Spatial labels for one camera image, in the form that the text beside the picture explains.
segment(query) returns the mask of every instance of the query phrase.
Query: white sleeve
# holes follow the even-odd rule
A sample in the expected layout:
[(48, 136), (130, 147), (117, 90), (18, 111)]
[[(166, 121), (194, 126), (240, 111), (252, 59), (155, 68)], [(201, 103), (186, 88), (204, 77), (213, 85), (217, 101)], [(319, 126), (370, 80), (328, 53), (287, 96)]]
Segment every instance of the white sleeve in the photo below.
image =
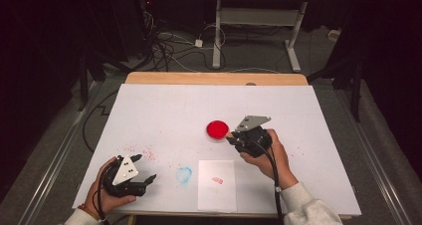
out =
[(286, 225), (342, 224), (338, 214), (323, 201), (313, 198), (301, 182), (283, 190), (282, 197), (288, 207)]
[(100, 225), (90, 214), (79, 208), (75, 209), (74, 214), (65, 222), (65, 225)]

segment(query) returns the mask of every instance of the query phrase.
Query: red disc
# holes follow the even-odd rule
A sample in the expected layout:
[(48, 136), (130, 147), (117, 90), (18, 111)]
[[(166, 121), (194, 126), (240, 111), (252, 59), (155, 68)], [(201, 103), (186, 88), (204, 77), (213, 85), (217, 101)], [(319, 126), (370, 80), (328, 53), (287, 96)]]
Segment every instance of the red disc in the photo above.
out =
[(229, 131), (229, 126), (221, 120), (214, 120), (208, 123), (207, 133), (214, 139), (222, 139), (226, 136)]

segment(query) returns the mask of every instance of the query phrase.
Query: white tabletop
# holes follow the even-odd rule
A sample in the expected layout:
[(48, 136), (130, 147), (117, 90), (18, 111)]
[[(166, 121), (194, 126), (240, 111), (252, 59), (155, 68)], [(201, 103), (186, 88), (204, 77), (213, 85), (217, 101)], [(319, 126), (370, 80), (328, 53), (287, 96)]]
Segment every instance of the white tabletop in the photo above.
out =
[[(201, 215), (199, 160), (233, 160), (237, 211), (229, 215), (275, 216), (273, 181), (228, 142), (212, 141), (205, 132), (215, 119), (233, 130), (248, 114), (272, 118), (263, 127), (278, 132), (293, 173), (313, 196), (340, 215), (361, 214), (310, 86), (122, 85), (74, 207), (85, 201), (110, 157), (141, 153), (135, 163), (140, 174), (133, 180), (157, 177), (143, 197), (116, 212)], [(177, 180), (180, 168), (192, 171), (186, 184)]]

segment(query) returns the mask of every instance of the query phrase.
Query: small white paper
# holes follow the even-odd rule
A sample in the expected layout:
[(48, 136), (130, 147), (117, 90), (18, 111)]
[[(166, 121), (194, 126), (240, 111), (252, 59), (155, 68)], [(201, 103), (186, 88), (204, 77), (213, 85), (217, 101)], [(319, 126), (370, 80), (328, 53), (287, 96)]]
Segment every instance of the small white paper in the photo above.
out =
[(233, 160), (199, 160), (198, 167), (198, 210), (236, 212)]

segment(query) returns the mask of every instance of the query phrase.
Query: white desk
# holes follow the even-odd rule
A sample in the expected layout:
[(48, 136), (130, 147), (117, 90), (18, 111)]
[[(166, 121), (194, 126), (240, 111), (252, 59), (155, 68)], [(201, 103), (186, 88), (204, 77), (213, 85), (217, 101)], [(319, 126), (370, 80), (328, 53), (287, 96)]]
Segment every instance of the white desk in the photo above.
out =
[(221, 61), (221, 24), (247, 24), (247, 25), (269, 25), (269, 26), (293, 26), (292, 37), (285, 41), (285, 47), (292, 69), (295, 73), (301, 71), (298, 57), (295, 52), (295, 42), (298, 32), (301, 29), (302, 20), (305, 16), (308, 2), (302, 2), (299, 10), (272, 10), (252, 8), (223, 8), (221, 0), (217, 0), (216, 21), (215, 21), (215, 42), (212, 67), (220, 68)]
[[(140, 174), (134, 180), (142, 181), (154, 173), (157, 177), (143, 197), (115, 212), (209, 215), (197, 210), (198, 161), (233, 160), (237, 212), (219, 216), (277, 216), (272, 180), (257, 167), (245, 163), (228, 142), (212, 141), (205, 133), (211, 120), (224, 120), (233, 130), (245, 115), (254, 114), (272, 118), (264, 127), (279, 133), (292, 171), (315, 197), (326, 201), (340, 215), (360, 215), (312, 87), (233, 86), (237, 76), (243, 82), (251, 82), (255, 77), (259, 85), (266, 75), (197, 74), (196, 80), (195, 74), (137, 75), (148, 78), (147, 81), (157, 78), (158, 82), (121, 86), (74, 207), (84, 202), (98, 169), (108, 158), (141, 153), (143, 158), (135, 163)], [(202, 85), (152, 85), (160, 84), (166, 75)], [(277, 76), (303, 82), (301, 75), (268, 75), (273, 80)], [(204, 85), (207, 79), (216, 78), (226, 80), (227, 84), (223, 83), (226, 86)], [(136, 77), (129, 76), (128, 80), (136, 81)], [(184, 167), (192, 171), (187, 184), (176, 178), (178, 169)]]

